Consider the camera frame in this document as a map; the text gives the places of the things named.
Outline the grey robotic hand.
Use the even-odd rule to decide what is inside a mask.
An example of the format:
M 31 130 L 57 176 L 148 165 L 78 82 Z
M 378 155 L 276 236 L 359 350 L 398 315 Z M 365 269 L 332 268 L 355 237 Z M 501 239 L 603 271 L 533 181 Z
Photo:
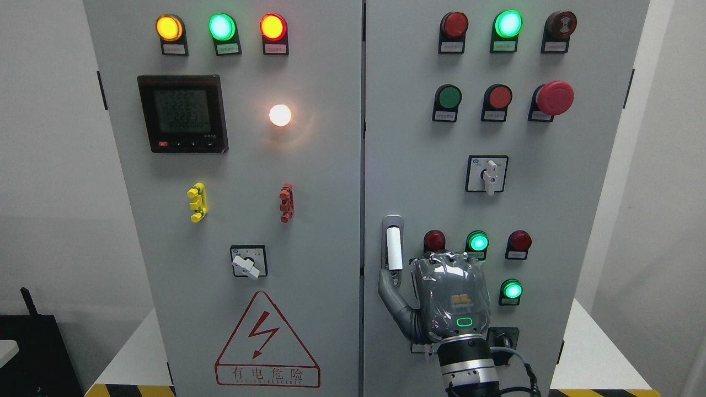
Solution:
M 378 293 L 399 329 L 414 344 L 439 344 L 447 337 L 481 335 L 491 320 L 484 260 L 467 252 L 426 252 L 411 260 L 420 307 L 409 306 L 380 269 Z

